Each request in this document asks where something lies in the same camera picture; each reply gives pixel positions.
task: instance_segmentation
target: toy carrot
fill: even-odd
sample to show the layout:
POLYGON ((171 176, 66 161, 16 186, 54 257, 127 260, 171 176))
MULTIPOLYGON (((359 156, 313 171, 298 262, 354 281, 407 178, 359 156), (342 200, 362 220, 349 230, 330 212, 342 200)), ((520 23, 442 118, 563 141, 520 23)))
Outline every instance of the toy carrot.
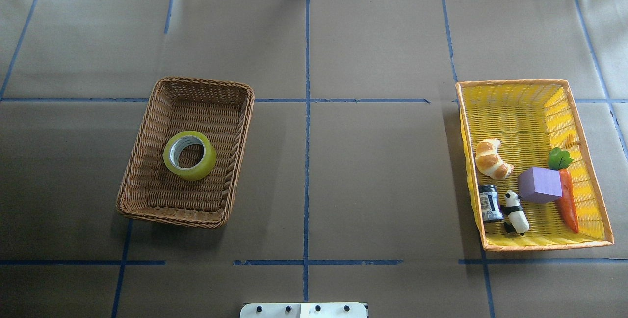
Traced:
POLYGON ((560 213, 560 217, 562 217, 565 224, 567 224, 567 227, 574 231, 574 233, 578 233, 578 215, 574 202, 574 182, 572 181, 571 173, 567 170, 567 167, 569 167, 572 161, 574 161, 574 159, 570 157, 567 150, 553 148, 551 152, 549 152, 548 166, 552 170, 558 171, 561 188, 563 190, 563 196, 555 201, 556 208, 560 213))

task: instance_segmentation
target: panda head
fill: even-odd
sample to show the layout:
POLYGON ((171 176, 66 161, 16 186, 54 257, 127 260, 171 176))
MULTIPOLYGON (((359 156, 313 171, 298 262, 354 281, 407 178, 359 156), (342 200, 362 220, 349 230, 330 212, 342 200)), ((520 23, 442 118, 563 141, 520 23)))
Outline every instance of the panda head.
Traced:
POLYGON ((521 200, 521 198, 514 191, 511 191, 511 190, 507 191, 504 197, 506 199, 506 206, 520 205, 519 201, 521 200))

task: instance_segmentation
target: table surface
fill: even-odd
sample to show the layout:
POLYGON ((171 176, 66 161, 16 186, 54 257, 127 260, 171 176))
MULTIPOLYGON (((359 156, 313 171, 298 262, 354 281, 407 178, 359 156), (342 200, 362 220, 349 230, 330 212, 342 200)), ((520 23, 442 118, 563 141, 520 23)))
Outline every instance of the table surface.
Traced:
POLYGON ((628 310, 626 0, 0 0, 0 316, 371 317, 628 310), (128 221, 155 81, 257 101, 224 228, 128 221), (614 246, 480 249, 457 80, 569 80, 614 246))

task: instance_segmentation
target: basket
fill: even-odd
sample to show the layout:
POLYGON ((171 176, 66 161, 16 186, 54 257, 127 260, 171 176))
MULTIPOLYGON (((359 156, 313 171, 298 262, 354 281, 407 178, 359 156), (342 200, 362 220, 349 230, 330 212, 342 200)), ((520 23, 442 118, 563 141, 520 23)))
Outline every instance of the basket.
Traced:
MULTIPOLYGON (((117 210, 132 219, 194 228, 218 228, 231 215, 240 164, 253 112, 251 87, 231 81, 165 77, 155 84, 117 197, 117 210), (163 150, 175 134, 204 134, 217 153, 204 179, 186 181, 163 163, 163 150)), ((185 148, 184 167, 202 155, 200 145, 185 148)))
POLYGON ((458 83, 456 89, 467 183, 484 249, 543 251, 614 244, 587 140, 567 81, 469 81, 458 83), (489 137, 502 141, 499 154, 514 165, 514 172, 505 180, 493 180, 475 168, 475 146, 489 137), (574 159, 569 171, 574 180, 579 233, 565 226, 554 202, 522 203, 530 223, 524 236, 507 233, 502 222, 484 224, 478 185, 496 184, 500 191, 512 189, 518 193, 518 175, 532 166, 547 168, 549 151, 557 146, 567 149, 574 159))

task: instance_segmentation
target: can label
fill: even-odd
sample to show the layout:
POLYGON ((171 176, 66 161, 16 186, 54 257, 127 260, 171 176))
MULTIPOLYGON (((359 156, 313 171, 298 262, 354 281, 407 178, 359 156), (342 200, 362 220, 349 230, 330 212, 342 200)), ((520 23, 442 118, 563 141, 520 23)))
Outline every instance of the can label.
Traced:
POLYGON ((504 219, 502 212, 499 210, 497 193, 495 191, 480 193, 480 205, 482 206, 482 220, 484 222, 496 222, 504 219))

